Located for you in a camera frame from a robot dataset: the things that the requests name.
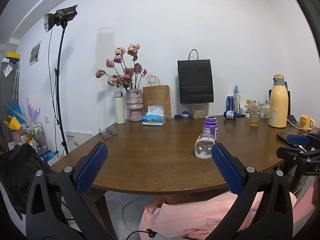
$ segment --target ceiling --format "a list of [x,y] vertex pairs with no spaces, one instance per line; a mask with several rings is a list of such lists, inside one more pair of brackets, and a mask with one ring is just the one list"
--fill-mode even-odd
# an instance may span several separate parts
[[19,39],[33,24],[63,1],[65,0],[9,0],[0,15],[0,54],[10,41],[18,44]]

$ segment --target metal screw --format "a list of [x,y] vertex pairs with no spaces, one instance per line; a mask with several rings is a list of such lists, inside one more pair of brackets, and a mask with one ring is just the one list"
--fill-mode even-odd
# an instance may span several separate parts
[[67,166],[64,168],[64,172],[70,172],[72,171],[72,167],[71,166]]
[[281,170],[277,170],[276,173],[277,173],[278,176],[283,176],[283,172]]
[[247,171],[250,173],[254,173],[255,169],[254,169],[254,167],[249,166],[249,167],[247,167]]
[[41,170],[39,170],[39,171],[36,172],[36,176],[39,177],[39,176],[41,176],[41,175],[42,175],[42,171],[41,171]]

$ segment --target pink vase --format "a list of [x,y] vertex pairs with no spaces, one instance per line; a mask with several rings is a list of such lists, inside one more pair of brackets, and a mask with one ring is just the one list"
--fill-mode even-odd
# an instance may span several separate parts
[[141,121],[143,111],[142,90],[127,90],[127,108],[130,121]]

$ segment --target paper tissue packet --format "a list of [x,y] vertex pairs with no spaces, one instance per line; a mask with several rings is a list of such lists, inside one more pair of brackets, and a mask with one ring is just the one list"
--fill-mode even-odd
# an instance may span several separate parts
[[148,106],[148,113],[142,117],[142,124],[163,126],[166,121],[165,114],[163,113],[162,106]]

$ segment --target black strap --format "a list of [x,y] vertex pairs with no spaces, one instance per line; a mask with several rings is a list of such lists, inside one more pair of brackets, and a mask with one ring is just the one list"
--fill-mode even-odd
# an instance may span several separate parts
[[193,50],[190,51],[190,53],[189,53],[188,60],[190,60],[190,54],[191,54],[191,52],[193,52],[194,50],[195,50],[196,53],[197,53],[197,60],[199,59],[198,51],[197,51],[196,49],[193,49]]

